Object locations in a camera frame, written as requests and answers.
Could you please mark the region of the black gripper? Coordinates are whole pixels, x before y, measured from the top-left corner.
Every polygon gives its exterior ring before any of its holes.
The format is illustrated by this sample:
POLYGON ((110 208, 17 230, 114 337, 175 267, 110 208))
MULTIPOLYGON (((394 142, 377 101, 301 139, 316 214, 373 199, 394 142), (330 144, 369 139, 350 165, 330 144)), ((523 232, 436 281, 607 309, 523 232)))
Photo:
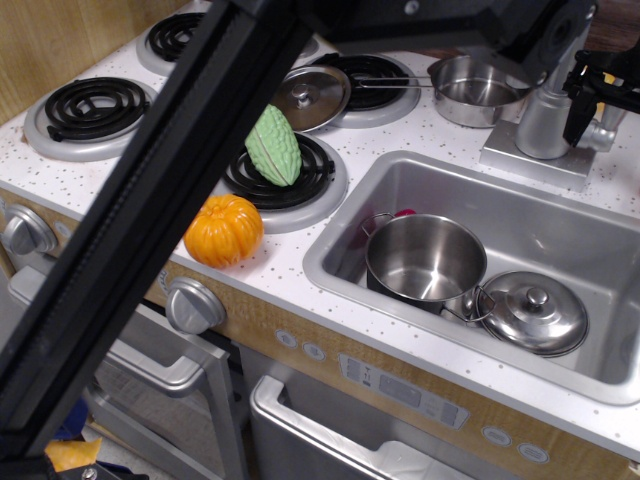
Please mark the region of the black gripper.
POLYGON ((563 138, 576 147, 597 111, 604 103, 639 113, 639 44, 621 52, 579 50, 563 90, 572 104, 563 138))

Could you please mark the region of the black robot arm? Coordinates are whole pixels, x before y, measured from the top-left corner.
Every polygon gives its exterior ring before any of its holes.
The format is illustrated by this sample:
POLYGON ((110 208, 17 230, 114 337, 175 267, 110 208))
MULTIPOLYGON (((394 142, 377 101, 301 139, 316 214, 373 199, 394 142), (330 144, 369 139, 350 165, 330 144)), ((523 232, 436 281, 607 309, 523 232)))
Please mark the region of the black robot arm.
MULTIPOLYGON (((45 468, 57 425, 123 330, 305 43, 347 53, 468 47, 518 79, 541 83, 583 33, 593 1, 219 1, 106 180, 1 354, 1 462, 45 468)), ((458 446, 522 478, 634 479, 639 401, 590 400, 549 370, 527 376, 451 334, 414 336, 383 316, 313 317, 252 293, 236 301, 240 338, 291 319, 333 345, 450 394, 560 464, 519 467, 477 435, 458 446)))

